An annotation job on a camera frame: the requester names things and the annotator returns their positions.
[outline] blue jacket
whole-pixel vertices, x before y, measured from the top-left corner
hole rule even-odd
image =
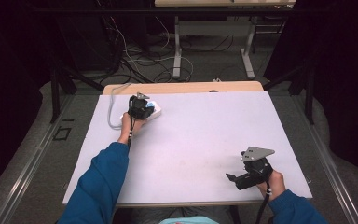
[[[66,205],[61,223],[110,223],[129,164],[129,148],[112,143],[91,160]],[[269,203],[274,224],[327,223],[307,199],[287,190]]]

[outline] white board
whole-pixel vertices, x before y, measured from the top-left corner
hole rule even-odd
[[[267,92],[149,96],[162,114],[132,139],[130,165],[117,204],[262,200],[256,187],[238,190],[226,177],[226,173],[245,173],[240,158],[248,147],[275,150],[268,161],[284,174],[286,187],[299,196],[312,197]],[[130,97],[115,96],[112,123],[119,123]],[[63,203],[68,202],[92,157],[119,137],[120,131],[107,124],[109,102],[110,96],[100,96]]]

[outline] white table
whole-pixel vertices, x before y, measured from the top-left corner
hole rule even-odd
[[[156,0],[156,7],[262,7],[293,5],[296,0]],[[245,48],[241,49],[241,57],[246,76],[255,78],[249,59],[249,51],[255,34],[257,17],[250,21],[179,21],[175,17],[175,58],[173,62],[173,78],[179,78],[182,59],[180,48],[181,35],[234,35],[245,36]]]
[[[106,88],[104,94],[110,93]],[[226,173],[242,175],[241,151],[274,149],[272,167],[286,187],[311,198],[310,189],[267,92],[258,82],[134,84],[114,91],[112,122],[137,91],[162,108],[132,140],[130,165],[117,207],[242,204],[262,200],[256,187],[237,190]],[[101,95],[65,194],[101,149],[116,141],[106,116],[110,95]]]

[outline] hand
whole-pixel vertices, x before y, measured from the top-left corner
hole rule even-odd
[[[132,129],[132,136],[137,134],[141,129],[142,125],[147,122],[146,119],[132,119],[133,129]],[[121,119],[121,135],[118,138],[119,143],[128,144],[130,129],[131,129],[131,117],[126,112],[123,114],[123,118]]]
[[[273,170],[271,176],[269,177],[269,186],[272,190],[272,194],[269,196],[269,200],[272,201],[286,190],[286,187],[284,186],[283,174]],[[263,194],[265,197],[267,192],[266,182],[258,184],[257,187],[261,194]]]

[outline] person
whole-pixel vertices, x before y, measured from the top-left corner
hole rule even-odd
[[[132,134],[138,133],[145,123],[146,120],[135,120]],[[128,113],[124,113],[120,137],[107,149],[101,150],[96,157],[92,158],[89,169],[79,178],[76,188],[57,223],[97,224],[112,222],[117,198],[129,165],[129,147],[127,144],[129,143],[130,131],[131,118]],[[305,198],[298,197],[285,188],[281,173],[273,171],[269,184],[272,195],[269,197],[268,204],[274,213],[274,224],[327,223]],[[257,187],[263,195],[266,194],[266,183],[259,184]],[[222,219],[222,216],[229,216],[226,208],[228,206],[212,206],[209,209],[204,209],[204,207],[181,208],[181,214],[186,217],[167,218],[161,220],[160,223],[232,223],[231,217]],[[142,217],[145,216],[138,216],[134,222],[144,223],[140,219]],[[150,217],[157,217],[157,215],[152,213]]]

